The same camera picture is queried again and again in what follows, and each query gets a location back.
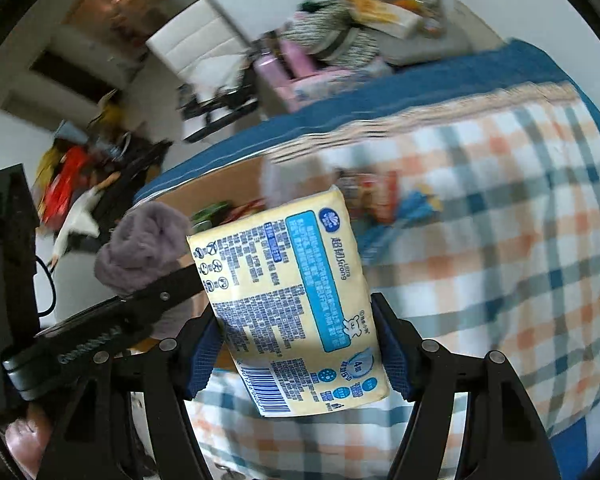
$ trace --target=barcode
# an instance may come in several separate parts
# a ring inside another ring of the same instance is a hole
[[[242,368],[245,382],[250,387],[251,395],[256,404],[266,413],[289,413],[276,380],[268,368]]]

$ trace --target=metal rivet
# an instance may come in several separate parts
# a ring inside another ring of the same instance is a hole
[[[168,338],[160,341],[160,344],[158,346],[163,352],[169,352],[176,348],[176,346],[178,346],[178,342],[175,339]]]
[[[506,357],[502,352],[498,352],[494,350],[493,352],[489,352],[489,359],[491,359],[494,363],[501,365],[504,361],[506,361]]]
[[[433,341],[433,339],[425,339],[422,342],[422,349],[425,352],[437,352],[440,349],[440,345],[436,342]]]
[[[104,350],[100,350],[96,352],[93,356],[93,362],[97,365],[101,365],[106,363],[109,360],[109,352],[105,352]]]

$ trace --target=plaid bedsheet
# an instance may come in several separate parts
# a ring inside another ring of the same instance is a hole
[[[427,184],[440,222],[406,230],[365,275],[452,352],[503,351],[549,435],[600,400],[600,133],[576,90],[527,84],[355,121],[268,150],[301,186],[333,168]],[[458,395],[441,478],[459,457]],[[261,418],[214,372],[188,403],[203,453],[250,478],[385,478],[411,407],[395,392],[341,413]]]

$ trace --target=blue fabric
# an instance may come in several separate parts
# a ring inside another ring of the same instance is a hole
[[[551,440],[562,480],[576,480],[587,468],[587,425],[584,418]]]
[[[412,106],[525,82],[563,81],[570,79],[547,54],[519,40],[499,50],[424,64],[314,103],[295,114],[275,117],[218,142],[144,186],[135,202],[302,134],[328,132],[353,120],[378,118]],[[600,111],[583,92],[580,94],[600,129]]]

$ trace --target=tissue package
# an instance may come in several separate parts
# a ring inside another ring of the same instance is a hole
[[[261,415],[317,415],[388,394],[336,187],[192,235],[189,245]]]

